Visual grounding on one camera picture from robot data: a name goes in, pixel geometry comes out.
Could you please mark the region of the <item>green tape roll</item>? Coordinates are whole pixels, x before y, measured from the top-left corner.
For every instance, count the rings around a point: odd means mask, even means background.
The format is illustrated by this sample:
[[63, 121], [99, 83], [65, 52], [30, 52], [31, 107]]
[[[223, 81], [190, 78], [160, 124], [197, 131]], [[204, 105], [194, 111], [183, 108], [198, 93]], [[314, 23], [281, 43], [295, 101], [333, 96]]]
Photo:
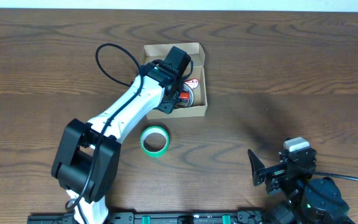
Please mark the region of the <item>green tape roll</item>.
[[[151, 134], [159, 134], [163, 136], [165, 138], [164, 147], [158, 149], [157, 151], [151, 151], [149, 148], [147, 148], [145, 145], [145, 140]], [[158, 157], [162, 157], [166, 153], [167, 149], [169, 148], [170, 137], [168, 132], [165, 129], [161, 128], [160, 126], [150, 126], [142, 132], [142, 134], [140, 135], [139, 142], [142, 150], [145, 152], [147, 156], [158, 158]]]

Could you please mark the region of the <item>cardboard box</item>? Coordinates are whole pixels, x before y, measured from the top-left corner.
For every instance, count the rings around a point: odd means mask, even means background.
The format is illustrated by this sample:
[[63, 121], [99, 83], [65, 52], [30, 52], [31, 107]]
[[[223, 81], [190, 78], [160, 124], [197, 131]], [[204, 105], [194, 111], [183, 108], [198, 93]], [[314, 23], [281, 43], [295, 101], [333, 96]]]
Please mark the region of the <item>cardboard box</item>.
[[204, 74], [205, 52], [200, 43], [189, 42], [144, 45], [141, 61], [142, 63], [147, 63], [155, 59], [164, 59], [173, 46], [184, 50], [193, 61], [193, 71], [186, 80], [197, 78], [200, 81], [199, 87], [193, 90], [195, 97], [194, 103], [188, 108], [175, 108], [170, 114], [165, 114], [159, 110], [152, 110], [146, 115], [147, 119], [197, 117], [204, 116], [206, 113], [208, 102]]

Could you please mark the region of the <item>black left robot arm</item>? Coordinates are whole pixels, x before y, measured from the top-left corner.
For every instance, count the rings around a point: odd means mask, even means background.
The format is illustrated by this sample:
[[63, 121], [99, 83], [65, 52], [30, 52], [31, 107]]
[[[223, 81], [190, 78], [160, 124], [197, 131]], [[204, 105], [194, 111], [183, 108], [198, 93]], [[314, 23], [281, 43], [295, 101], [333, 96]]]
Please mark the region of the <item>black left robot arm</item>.
[[84, 123], [70, 121], [52, 165], [52, 176], [66, 190], [66, 209], [77, 223], [104, 223], [105, 195], [117, 174], [121, 145], [150, 111], [173, 111], [193, 61], [154, 60], [139, 67], [129, 89], [107, 110]]

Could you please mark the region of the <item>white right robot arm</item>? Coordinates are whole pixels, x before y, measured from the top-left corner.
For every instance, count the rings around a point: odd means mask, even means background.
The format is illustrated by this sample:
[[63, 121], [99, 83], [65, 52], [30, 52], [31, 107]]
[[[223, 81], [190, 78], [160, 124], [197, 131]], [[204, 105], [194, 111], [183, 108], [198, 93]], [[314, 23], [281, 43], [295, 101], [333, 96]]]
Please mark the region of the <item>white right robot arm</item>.
[[247, 151], [253, 184], [265, 184], [267, 193], [282, 192], [285, 200], [262, 214], [262, 223], [321, 223], [345, 224], [353, 221], [348, 217], [349, 205], [327, 174], [313, 179], [316, 169], [316, 151], [306, 147], [290, 152], [280, 152], [280, 163], [265, 167], [260, 159]]

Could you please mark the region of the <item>red utility knife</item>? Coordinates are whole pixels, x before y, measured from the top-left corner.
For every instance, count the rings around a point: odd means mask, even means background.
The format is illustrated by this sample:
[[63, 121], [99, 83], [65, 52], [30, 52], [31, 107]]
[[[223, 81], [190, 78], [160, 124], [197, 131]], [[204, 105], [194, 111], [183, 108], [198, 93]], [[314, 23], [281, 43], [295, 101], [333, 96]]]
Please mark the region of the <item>red utility knife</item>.
[[196, 89], [200, 85], [200, 81], [197, 78], [192, 78], [190, 80], [186, 80], [185, 84], [189, 86], [192, 90]]

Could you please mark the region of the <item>red stapler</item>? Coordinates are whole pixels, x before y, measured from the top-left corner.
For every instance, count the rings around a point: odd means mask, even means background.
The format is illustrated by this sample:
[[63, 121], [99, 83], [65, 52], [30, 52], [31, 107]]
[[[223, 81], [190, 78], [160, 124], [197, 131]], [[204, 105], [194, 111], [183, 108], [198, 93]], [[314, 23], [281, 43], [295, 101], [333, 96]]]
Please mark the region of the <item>red stapler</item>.
[[190, 94], [188, 92], [181, 92], [179, 98], [182, 101], [188, 101], [190, 99]]

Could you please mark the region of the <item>white tape roll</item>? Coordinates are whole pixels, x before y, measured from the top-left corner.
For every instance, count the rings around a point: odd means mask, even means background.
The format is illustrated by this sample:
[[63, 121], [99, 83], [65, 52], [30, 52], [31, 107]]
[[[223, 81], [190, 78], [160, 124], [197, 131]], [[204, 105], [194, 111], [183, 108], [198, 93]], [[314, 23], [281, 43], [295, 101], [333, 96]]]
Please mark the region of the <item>white tape roll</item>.
[[175, 105], [175, 108], [188, 108], [191, 107], [194, 103], [194, 93], [193, 90], [191, 88], [189, 88], [188, 85], [184, 84], [183, 85], [183, 90], [181, 92], [188, 92], [190, 94], [190, 99], [188, 101], [182, 101], [179, 97], [177, 100], [177, 103]]

